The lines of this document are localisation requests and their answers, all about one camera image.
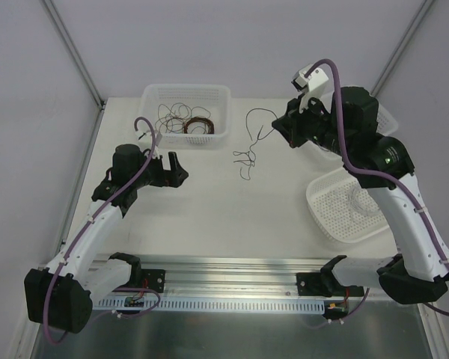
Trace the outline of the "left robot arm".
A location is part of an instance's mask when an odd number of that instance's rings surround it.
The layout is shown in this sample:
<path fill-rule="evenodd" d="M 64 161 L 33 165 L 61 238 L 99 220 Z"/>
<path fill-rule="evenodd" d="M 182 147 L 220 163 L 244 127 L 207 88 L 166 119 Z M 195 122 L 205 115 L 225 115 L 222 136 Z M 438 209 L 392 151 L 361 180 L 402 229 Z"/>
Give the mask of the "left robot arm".
<path fill-rule="evenodd" d="M 124 219 L 145 186 L 178 188 L 188 178 L 175 152 L 169 168 L 155 150 L 135 144 L 116 147 L 112 166 L 94 189 L 88 212 L 73 239 L 44 269 L 31 269 L 24 279 L 28 319 L 77 334 L 88 323 L 92 308 L 115 289 L 143 289 L 139 258 L 116 252 L 90 272 L 98 250 L 114 226 Z"/>

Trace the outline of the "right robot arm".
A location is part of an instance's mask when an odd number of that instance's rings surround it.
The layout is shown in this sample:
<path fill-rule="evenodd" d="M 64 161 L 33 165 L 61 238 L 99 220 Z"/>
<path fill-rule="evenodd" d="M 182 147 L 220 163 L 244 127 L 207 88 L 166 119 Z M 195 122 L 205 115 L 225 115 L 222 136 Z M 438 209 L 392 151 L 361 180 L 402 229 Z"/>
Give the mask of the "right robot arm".
<path fill-rule="evenodd" d="M 300 110 L 300 100 L 292 99 L 272 128 L 292 148 L 311 142 L 339 155 L 378 205 L 399 253 L 383 259 L 335 257 L 320 270 L 321 293 L 377 287 L 399 304 L 432 307 L 448 290 L 449 249 L 424 205 L 408 151 L 398 139 L 378 133 L 379 102 L 367 90 L 344 87 L 332 100 L 326 109 L 311 97 Z"/>

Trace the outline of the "white rectangular basket left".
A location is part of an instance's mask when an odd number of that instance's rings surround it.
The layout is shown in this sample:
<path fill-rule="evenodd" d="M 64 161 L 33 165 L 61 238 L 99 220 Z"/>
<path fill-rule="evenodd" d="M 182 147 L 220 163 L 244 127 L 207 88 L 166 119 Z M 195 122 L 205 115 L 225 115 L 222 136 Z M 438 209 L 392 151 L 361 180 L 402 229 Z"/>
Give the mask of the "white rectangular basket left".
<path fill-rule="evenodd" d="M 230 89 L 224 85 L 148 85 L 138 116 L 146 117 L 161 133 L 161 148 L 219 147 L 230 133 Z"/>

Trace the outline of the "white rectangular basket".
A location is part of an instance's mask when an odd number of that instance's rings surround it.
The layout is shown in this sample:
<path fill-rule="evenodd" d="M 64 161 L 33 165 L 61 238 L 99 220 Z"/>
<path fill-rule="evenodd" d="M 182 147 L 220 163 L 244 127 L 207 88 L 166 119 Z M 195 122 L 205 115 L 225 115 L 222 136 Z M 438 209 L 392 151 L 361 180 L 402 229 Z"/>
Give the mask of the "white rectangular basket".
<path fill-rule="evenodd" d="M 321 102 L 325 106 L 328 112 L 332 109 L 332 101 L 333 92 L 330 91 L 328 93 L 323 94 L 320 97 Z M 378 114 L 377 114 L 377 132 L 381 135 L 389 136 L 395 133 L 399 128 L 399 123 L 394 119 L 394 117 L 389 113 L 387 109 L 383 105 L 379 105 Z M 326 161 L 336 162 L 340 161 L 340 156 L 336 155 L 329 150 L 323 149 L 322 147 L 318 147 L 315 144 L 309 146 L 317 155 L 323 157 Z"/>
<path fill-rule="evenodd" d="M 146 117 L 161 133 L 161 148 L 219 147 L 230 133 L 230 89 L 224 85 L 148 85 L 138 116 Z"/>

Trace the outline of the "white rectangular basket right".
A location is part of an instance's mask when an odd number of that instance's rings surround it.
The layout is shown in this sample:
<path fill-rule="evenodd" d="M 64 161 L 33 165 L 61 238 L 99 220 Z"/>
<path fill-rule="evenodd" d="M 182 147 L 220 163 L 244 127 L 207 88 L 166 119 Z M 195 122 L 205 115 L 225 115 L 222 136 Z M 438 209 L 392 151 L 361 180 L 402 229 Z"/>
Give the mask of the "white rectangular basket right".
<path fill-rule="evenodd" d="M 333 92 L 330 91 L 328 93 L 323 94 L 320 97 L 321 102 L 325 106 L 328 112 L 332 109 L 332 101 Z M 377 132 L 381 135 L 389 136 L 395 133 L 399 128 L 399 123 L 394 119 L 394 117 L 389 113 L 387 109 L 383 105 L 379 105 L 378 114 L 377 114 Z M 322 147 L 318 147 L 315 144 L 309 146 L 317 155 L 323 157 L 326 161 L 336 162 L 340 161 L 340 156 L 336 155 L 329 150 L 323 149 Z"/>

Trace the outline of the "white round-hole basket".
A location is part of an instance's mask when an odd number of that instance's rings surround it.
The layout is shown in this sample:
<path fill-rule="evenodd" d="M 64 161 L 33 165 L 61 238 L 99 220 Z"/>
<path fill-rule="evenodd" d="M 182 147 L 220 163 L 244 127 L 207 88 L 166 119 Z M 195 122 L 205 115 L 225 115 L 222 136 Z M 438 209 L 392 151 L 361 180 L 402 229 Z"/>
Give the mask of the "white round-hole basket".
<path fill-rule="evenodd" d="M 389 228 L 377 203 L 343 168 L 309 183 L 306 200 L 317 226 L 333 242 L 355 245 Z"/>

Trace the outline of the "aluminium mounting rail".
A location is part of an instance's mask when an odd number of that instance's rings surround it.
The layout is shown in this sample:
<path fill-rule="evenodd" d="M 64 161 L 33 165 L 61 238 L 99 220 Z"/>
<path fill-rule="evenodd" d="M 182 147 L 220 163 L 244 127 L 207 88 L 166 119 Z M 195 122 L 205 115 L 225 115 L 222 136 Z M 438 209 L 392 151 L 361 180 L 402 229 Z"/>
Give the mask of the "aluminium mounting rail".
<path fill-rule="evenodd" d="M 70 292 L 94 302 L 119 292 L 154 291 L 165 297 L 204 298 L 331 298 L 361 297 L 366 283 L 344 286 L 332 278 L 327 265 L 316 260 L 251 260 L 133 256 L 114 253 L 85 264 L 71 257 L 57 278 L 55 267 L 32 269 L 25 277 L 28 298 L 43 300 L 48 291 Z"/>

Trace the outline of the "left aluminium frame post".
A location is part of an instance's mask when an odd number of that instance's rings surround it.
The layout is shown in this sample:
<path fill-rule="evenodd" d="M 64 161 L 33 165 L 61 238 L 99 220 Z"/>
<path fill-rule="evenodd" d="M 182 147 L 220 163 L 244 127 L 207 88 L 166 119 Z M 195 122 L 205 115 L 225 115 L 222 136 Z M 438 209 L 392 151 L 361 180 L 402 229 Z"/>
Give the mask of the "left aluminium frame post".
<path fill-rule="evenodd" d="M 55 2 L 52 0 L 40 0 L 40 4 L 43 6 L 43 9 L 49 17 L 52 26 L 57 31 L 58 36 L 63 43 L 68 55 L 70 56 L 76 72 L 78 73 L 80 79 L 82 80 L 84 86 L 90 94 L 91 99 L 93 100 L 97 108 L 101 110 L 106 104 L 106 101 L 100 95 L 100 92 L 98 91 L 97 86 L 95 85 L 94 80 L 92 79 L 88 68 L 85 65 L 85 62 L 82 59 L 82 56 L 77 49 L 76 44 L 74 43 L 73 38 L 71 37 Z"/>

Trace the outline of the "aluminium frame post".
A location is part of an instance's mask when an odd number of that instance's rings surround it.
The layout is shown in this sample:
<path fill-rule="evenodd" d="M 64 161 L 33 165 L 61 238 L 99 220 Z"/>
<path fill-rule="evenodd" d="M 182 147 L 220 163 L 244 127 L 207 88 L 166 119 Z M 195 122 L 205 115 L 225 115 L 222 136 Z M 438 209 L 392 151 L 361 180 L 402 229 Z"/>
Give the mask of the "aluminium frame post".
<path fill-rule="evenodd" d="M 100 92 L 98 91 L 97 86 L 95 85 L 94 80 L 92 79 L 88 68 L 85 65 L 85 62 L 82 59 L 82 56 L 77 49 L 76 44 L 74 43 L 73 38 L 71 37 L 55 2 L 52 0 L 40 0 L 40 4 L 43 6 L 43 9 L 49 17 L 52 26 L 57 31 L 58 36 L 63 43 L 68 55 L 70 56 L 76 72 L 78 73 L 80 79 L 82 80 L 84 86 L 90 94 L 91 99 L 93 100 L 97 108 L 101 110 L 106 104 L 106 101 L 100 95 Z"/>
<path fill-rule="evenodd" d="M 391 76 L 397 69 L 407 49 L 411 45 L 421 26 L 424 24 L 426 18 L 430 15 L 431 10 L 434 8 L 436 3 L 436 0 L 421 1 L 417 10 L 415 11 L 415 14 L 412 16 L 409 24 L 406 26 L 405 31 L 398 40 L 396 46 L 388 57 L 385 66 L 382 68 L 382 71 L 380 72 L 377 80 L 371 88 L 370 93 L 372 96 L 378 97 L 378 95 L 381 94 L 382 90 L 385 88 Z"/>

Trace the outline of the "right aluminium frame post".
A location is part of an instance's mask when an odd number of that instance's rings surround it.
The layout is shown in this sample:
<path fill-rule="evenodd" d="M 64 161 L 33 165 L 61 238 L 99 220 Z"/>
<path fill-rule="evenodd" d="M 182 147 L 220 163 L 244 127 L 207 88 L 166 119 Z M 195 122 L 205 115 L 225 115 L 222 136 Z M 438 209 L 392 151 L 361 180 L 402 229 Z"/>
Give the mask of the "right aluminium frame post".
<path fill-rule="evenodd" d="M 430 15 L 431 10 L 434 8 L 436 3 L 436 0 L 421 1 L 417 10 L 415 11 L 415 14 L 412 16 L 409 24 L 406 26 L 405 31 L 398 40 L 396 46 L 388 57 L 385 66 L 382 68 L 382 71 L 380 72 L 377 80 L 371 88 L 370 93 L 372 96 L 378 97 L 378 95 L 381 94 L 382 90 L 385 88 L 391 76 L 397 69 L 407 49 L 411 45 L 421 26 L 424 24 L 426 18 Z"/>

